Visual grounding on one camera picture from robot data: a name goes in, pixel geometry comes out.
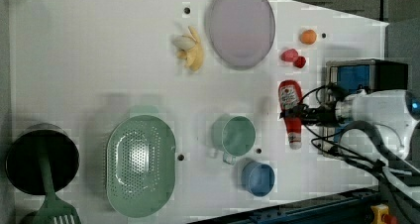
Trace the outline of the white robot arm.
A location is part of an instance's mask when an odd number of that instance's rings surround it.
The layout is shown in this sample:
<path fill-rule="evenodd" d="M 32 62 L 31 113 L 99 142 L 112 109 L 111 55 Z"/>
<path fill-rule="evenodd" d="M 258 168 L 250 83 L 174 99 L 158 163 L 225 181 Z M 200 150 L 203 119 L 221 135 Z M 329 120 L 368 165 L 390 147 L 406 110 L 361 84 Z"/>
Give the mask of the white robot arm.
<path fill-rule="evenodd" d="M 293 80 L 278 86 L 279 118 L 285 122 L 291 148 L 301 147 L 301 128 L 332 129 L 315 138 L 330 146 L 328 155 L 363 169 L 419 202 L 419 167 L 407 158 L 419 131 L 419 101 L 408 90 L 348 93 L 336 84 L 321 87 L 332 99 L 311 108 Z"/>

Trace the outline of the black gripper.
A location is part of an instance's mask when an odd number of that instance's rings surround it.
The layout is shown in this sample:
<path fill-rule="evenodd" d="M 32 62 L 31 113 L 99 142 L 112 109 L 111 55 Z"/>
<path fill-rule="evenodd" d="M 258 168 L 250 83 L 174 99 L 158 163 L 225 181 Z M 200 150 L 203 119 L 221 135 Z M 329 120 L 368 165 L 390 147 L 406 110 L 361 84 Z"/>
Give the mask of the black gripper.
<path fill-rule="evenodd" d="M 347 90 L 337 84 L 327 84 L 327 93 L 333 96 L 336 100 L 344 100 L 347 97 Z M 280 118 L 298 118 L 304 119 L 311 112 L 311 108 L 307 105 L 296 105 L 293 108 L 286 109 L 280 112 Z M 317 126 L 323 127 L 337 127 L 338 121 L 335 114 L 334 104 L 324 104 L 315 108 L 310 115 L 313 123 Z"/>

